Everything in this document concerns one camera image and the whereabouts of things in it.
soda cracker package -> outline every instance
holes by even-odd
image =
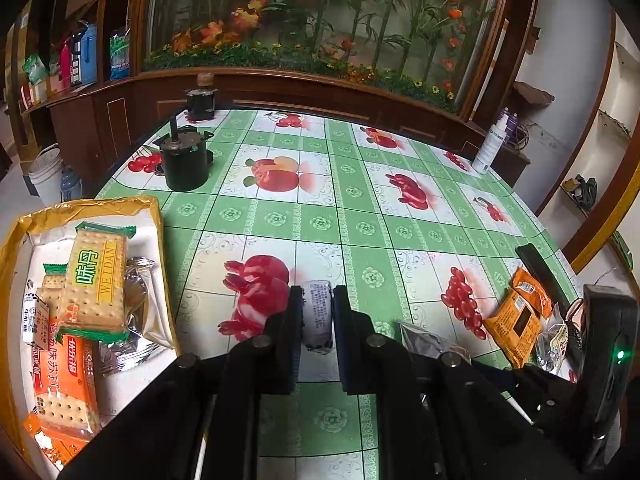
[[[89,440],[100,431],[95,399],[94,364],[91,342],[73,335],[56,341],[62,287],[46,286],[37,290],[49,305],[49,348],[33,349],[33,389],[36,414],[43,428],[66,436]]]
[[[483,323],[511,364],[522,368],[542,331],[540,320],[527,300],[510,288],[498,314]]]
[[[86,446],[84,440],[44,429],[40,425],[40,419],[33,412],[27,415],[22,425],[58,470],[62,470]]]
[[[58,341],[64,334],[107,343],[125,340],[126,240],[135,227],[82,222],[76,231],[62,291]]]

apple print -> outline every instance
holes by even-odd
[[[223,335],[238,341],[261,334],[271,314],[282,312],[289,299],[289,269],[275,256],[257,254],[242,262],[225,262],[229,272],[222,281],[239,294],[231,320],[218,325]]]
[[[476,197],[474,198],[474,202],[477,203],[480,207],[484,207],[489,213],[489,215],[491,216],[492,220],[494,220],[495,222],[507,221],[502,211],[500,211],[495,205],[493,205],[488,200],[485,200],[482,197]]]
[[[402,193],[398,202],[407,204],[414,209],[429,208],[427,194],[410,176],[406,176],[402,173],[396,173],[395,175],[386,174],[385,176],[389,179],[389,182],[396,186],[400,190],[400,193]]]
[[[478,339],[486,339],[482,330],[482,315],[477,311],[478,304],[471,297],[473,289],[466,282],[465,273],[457,267],[451,267],[449,286],[440,295],[442,303],[453,309],[453,316],[463,321],[465,328],[471,330]]]
[[[367,134],[367,142],[369,144],[377,144],[383,148],[398,147],[398,143],[395,142],[395,140],[391,138],[391,134],[388,134],[387,132],[382,132],[375,128],[365,128],[364,126],[361,126],[360,129]]]
[[[446,156],[451,162],[453,162],[462,171],[466,171],[466,172],[469,171],[455,153],[446,152],[444,156]]]
[[[145,173],[154,173],[157,171],[158,165],[162,164],[162,153],[153,152],[149,156],[137,156],[129,161],[127,168],[133,173],[144,171]]]
[[[305,130],[309,129],[309,123],[306,119],[303,119],[298,114],[288,114],[284,112],[270,112],[267,114],[267,117],[272,121],[276,121],[276,126],[281,128],[287,128],[291,126],[292,128],[304,128]]]
[[[275,158],[261,158],[251,160],[248,158],[245,164],[251,168],[254,176],[248,176],[243,183],[246,187],[255,184],[266,191],[284,192],[296,189],[300,178],[296,171],[298,163],[288,156]]]

glass panel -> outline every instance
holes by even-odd
[[[150,0],[145,69],[297,70],[454,110],[493,2]]]

floor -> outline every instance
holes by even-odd
[[[0,240],[4,240],[18,216],[42,209],[42,200],[31,196],[22,179],[22,170],[15,152],[14,138],[11,133],[9,117],[0,113],[0,141],[14,164],[0,180]]]

white spray bottle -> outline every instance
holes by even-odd
[[[489,129],[489,133],[484,138],[480,151],[471,165],[478,173],[485,174],[486,170],[489,169],[489,166],[491,166],[491,163],[494,161],[498,150],[500,150],[504,139],[507,137],[506,129],[508,119],[509,114],[503,114],[502,117],[498,119],[498,122]]]

